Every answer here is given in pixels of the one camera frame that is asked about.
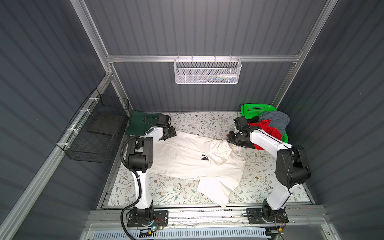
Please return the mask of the white printed t shirt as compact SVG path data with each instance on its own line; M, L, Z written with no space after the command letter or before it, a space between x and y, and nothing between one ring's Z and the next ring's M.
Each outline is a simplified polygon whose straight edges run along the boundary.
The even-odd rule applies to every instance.
M222 208L243 177L246 161L241 148L226 140L177 132L154 143L153 174L198 180L197 191Z

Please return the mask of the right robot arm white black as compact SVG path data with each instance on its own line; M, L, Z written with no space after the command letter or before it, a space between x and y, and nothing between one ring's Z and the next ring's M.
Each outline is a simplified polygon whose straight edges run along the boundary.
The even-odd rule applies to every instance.
M292 193L311 177L304 148L284 143L257 126L230 131L227 141L244 148L257 145L276 159L277 182L264 200L261 210L261 215L267 221L280 213Z

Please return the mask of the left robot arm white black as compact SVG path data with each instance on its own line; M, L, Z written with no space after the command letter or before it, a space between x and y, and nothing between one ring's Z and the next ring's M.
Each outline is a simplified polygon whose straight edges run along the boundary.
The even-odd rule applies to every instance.
M120 159L125 168L131 171L135 180L134 208L150 210L153 200L149 187L149 169L154 162L154 143L175 137L174 127L151 127L142 134L133 135L124 143Z

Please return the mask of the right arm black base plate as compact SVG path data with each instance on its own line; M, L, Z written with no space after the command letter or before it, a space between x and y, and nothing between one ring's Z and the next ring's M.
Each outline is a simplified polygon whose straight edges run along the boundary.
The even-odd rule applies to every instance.
M285 209L247 208L245 217L250 224L287 224L289 222Z

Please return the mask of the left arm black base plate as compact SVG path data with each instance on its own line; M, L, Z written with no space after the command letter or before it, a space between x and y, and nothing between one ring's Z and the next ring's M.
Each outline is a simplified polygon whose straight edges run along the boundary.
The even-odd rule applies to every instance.
M168 211L133 209L126 215L127 227L166 227L168 217Z

